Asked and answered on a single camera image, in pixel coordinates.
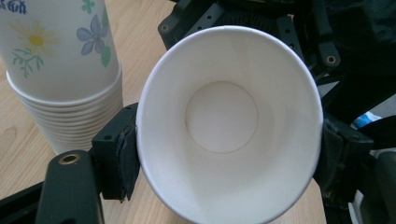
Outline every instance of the purple flower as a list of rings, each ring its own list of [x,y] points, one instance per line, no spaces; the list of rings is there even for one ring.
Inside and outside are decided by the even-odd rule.
[[[102,38],[107,35],[108,26],[103,26],[100,24],[98,16],[95,15],[91,21],[91,30],[86,28],[77,29],[77,38],[82,42],[86,42],[82,46],[81,54],[87,55],[92,52],[93,48],[97,53],[101,53],[105,47],[105,42]]]

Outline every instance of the tabletop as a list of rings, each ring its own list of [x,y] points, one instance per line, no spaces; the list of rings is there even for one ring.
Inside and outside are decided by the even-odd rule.
[[[107,14],[123,69],[123,103],[139,101],[151,69],[166,52],[157,26],[175,3],[167,0],[106,0]],[[0,59],[0,199],[44,180],[55,156],[6,78]],[[102,200],[105,223],[190,223],[169,210],[144,174],[132,200]],[[300,200],[272,223],[326,223],[319,187],[312,180]]]

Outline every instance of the stacked cup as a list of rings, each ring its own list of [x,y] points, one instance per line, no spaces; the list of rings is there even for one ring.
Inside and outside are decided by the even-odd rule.
[[[91,148],[122,108],[104,0],[0,3],[7,79],[55,153]]]

